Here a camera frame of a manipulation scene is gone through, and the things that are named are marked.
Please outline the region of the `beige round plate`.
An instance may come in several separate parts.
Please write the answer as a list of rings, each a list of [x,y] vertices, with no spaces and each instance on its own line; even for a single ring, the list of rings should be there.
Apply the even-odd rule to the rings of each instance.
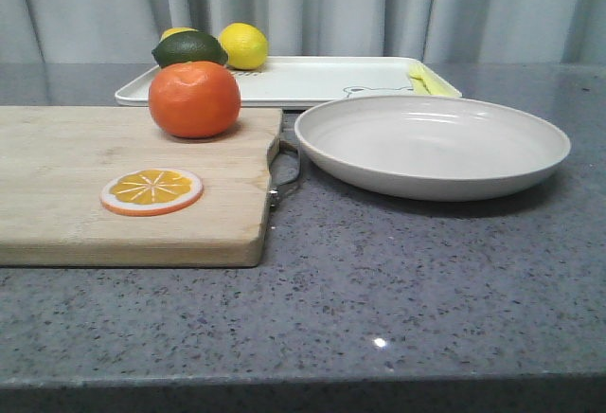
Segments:
[[[531,188],[571,142],[548,121],[506,106],[424,96],[336,100],[301,114],[294,131],[323,171],[381,194],[466,202]]]

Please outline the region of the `orange mandarin fruit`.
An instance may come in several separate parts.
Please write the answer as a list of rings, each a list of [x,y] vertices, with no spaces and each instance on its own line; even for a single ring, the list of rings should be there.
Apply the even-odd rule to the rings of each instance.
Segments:
[[[231,128],[241,109],[240,88],[232,74],[213,62],[176,63],[152,80],[148,104],[166,133],[205,138]]]

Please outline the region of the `white bear print tray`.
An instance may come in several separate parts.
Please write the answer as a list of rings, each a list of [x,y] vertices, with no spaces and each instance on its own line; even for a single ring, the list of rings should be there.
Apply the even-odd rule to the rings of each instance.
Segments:
[[[402,57],[270,56],[258,69],[230,69],[243,107],[306,109],[336,99],[415,95]]]

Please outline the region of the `yellow lemon right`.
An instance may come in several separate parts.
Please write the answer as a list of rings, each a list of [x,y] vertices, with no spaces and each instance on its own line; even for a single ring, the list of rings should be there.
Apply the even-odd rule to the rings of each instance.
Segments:
[[[228,55],[227,64],[239,70],[254,70],[267,60],[269,43],[257,27],[233,23],[223,29],[219,42]]]

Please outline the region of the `orange slice toy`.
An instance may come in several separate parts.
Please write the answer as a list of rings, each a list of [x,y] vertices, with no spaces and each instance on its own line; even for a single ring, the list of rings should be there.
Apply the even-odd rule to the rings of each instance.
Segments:
[[[150,217],[171,213],[198,201],[202,180],[181,169],[132,171],[110,181],[101,191],[101,204],[115,214]]]

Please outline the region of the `yellow plastic fork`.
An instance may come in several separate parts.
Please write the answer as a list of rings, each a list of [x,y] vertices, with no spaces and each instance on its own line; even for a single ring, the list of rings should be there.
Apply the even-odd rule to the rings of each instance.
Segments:
[[[430,68],[422,63],[413,63],[409,66],[408,77],[423,79],[430,91],[429,96],[442,96],[450,98],[461,98],[462,93],[442,79]]]

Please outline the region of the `green lime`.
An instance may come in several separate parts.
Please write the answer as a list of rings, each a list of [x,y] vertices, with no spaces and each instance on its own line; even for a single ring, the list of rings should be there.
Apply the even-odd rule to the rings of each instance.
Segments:
[[[225,65],[228,60],[226,51],[214,36],[197,30],[171,34],[161,40],[151,54],[161,68],[189,62]]]

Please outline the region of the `yellow lemon behind lime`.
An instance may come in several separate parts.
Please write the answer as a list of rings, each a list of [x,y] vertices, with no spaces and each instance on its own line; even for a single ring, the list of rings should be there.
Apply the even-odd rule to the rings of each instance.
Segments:
[[[174,35],[174,34],[178,34],[178,33],[182,33],[182,32],[190,32],[190,31],[195,31],[195,28],[193,27],[171,27],[166,29],[160,37],[160,41],[164,41],[165,39],[167,39],[168,37]]]

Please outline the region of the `wooden cutting board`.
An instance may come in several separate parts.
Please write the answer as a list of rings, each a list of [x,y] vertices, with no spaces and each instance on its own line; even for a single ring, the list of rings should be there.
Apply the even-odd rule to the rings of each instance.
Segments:
[[[245,108],[227,132],[179,139],[144,107],[1,110],[1,261],[5,265],[248,267],[260,261],[269,166],[282,113]],[[168,214],[127,217],[100,194],[133,171],[183,169],[202,197]]]

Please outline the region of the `grey curtain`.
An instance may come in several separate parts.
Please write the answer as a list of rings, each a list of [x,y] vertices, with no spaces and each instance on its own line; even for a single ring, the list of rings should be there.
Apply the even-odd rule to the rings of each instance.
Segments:
[[[605,61],[605,0],[1,0],[5,63],[147,63],[161,33],[260,28],[276,55]]]

